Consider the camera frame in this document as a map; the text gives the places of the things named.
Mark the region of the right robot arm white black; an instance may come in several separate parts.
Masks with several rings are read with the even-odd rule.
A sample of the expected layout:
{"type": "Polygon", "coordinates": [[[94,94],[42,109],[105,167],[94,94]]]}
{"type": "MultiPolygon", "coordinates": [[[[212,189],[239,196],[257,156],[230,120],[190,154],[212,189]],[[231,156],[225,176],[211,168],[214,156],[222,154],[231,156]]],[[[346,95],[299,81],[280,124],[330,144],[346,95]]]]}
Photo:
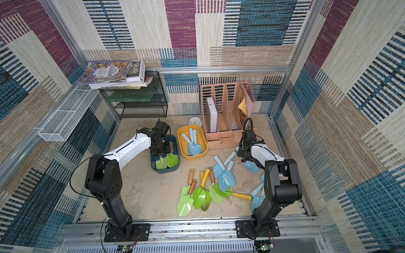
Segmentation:
{"type": "Polygon", "coordinates": [[[283,208],[302,198],[302,185],[297,163],[278,156],[267,147],[264,140],[257,140],[253,130],[244,130],[237,155],[243,161],[254,162],[264,170],[264,200],[253,210],[250,224],[240,231],[253,239],[257,236],[279,236],[276,216],[283,208]]]}

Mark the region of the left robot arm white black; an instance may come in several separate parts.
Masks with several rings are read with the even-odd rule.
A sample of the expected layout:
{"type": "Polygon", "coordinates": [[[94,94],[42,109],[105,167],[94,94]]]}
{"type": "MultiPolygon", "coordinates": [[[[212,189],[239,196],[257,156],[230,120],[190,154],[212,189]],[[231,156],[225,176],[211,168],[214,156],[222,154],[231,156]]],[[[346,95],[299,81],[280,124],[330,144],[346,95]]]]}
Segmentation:
{"type": "Polygon", "coordinates": [[[103,206],[109,227],[123,240],[135,235],[132,216],[127,212],[121,198],[121,169],[144,150],[151,150],[153,156],[170,152],[165,139],[170,126],[158,120],[153,128],[141,128],[134,137],[121,146],[89,160],[84,186],[103,206]]]}

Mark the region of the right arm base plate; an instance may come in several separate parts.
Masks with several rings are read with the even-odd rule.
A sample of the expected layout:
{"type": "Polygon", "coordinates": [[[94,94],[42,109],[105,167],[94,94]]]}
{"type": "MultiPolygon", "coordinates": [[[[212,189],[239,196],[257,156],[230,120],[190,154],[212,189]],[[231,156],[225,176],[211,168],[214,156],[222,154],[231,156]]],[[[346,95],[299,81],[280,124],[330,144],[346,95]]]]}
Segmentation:
{"type": "Polygon", "coordinates": [[[275,219],[255,224],[250,220],[236,220],[235,227],[238,238],[255,239],[258,237],[279,237],[281,235],[275,219]]]}

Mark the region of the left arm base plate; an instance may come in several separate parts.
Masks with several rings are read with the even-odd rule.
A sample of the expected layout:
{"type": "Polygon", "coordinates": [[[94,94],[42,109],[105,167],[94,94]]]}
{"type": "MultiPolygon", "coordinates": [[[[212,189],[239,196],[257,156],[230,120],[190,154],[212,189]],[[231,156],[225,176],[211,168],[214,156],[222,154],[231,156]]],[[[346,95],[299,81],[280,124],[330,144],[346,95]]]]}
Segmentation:
{"type": "Polygon", "coordinates": [[[108,223],[103,242],[135,242],[147,241],[150,232],[150,223],[135,223],[123,229],[115,228],[108,223]]]}

